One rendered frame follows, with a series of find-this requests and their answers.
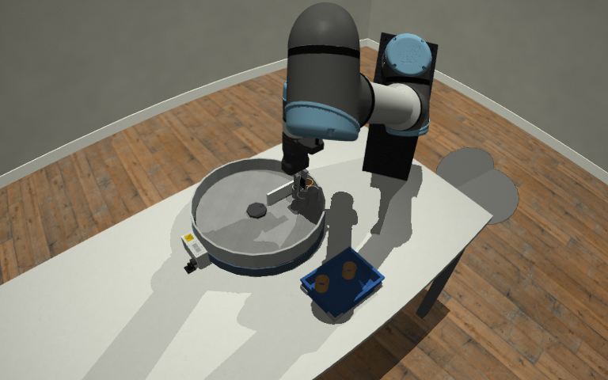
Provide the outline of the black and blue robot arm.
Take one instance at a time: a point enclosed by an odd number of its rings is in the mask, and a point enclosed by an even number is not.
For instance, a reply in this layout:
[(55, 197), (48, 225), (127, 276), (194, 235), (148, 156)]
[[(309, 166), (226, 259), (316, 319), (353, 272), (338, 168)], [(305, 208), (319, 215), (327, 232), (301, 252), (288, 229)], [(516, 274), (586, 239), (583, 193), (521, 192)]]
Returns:
[(305, 9), (287, 45), (282, 96), (287, 130), (346, 142), (357, 140), (366, 124), (385, 124), (386, 132), (397, 136), (427, 134), (430, 48), (409, 33), (387, 45), (382, 55), (386, 85), (370, 82), (360, 72), (359, 34), (350, 13), (331, 2)]

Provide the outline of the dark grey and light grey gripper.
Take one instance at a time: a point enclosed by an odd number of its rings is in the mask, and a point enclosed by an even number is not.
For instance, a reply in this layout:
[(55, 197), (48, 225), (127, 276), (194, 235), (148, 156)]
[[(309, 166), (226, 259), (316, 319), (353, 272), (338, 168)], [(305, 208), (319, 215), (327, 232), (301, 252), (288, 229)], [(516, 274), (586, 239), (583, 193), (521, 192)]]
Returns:
[[(308, 154), (316, 154), (324, 149), (322, 139), (312, 139), (292, 135), (283, 120), (283, 159), (282, 170), (287, 175), (294, 176), (294, 190), (299, 193), (300, 186), (306, 189), (309, 167)], [(298, 172), (301, 171), (301, 176)]]

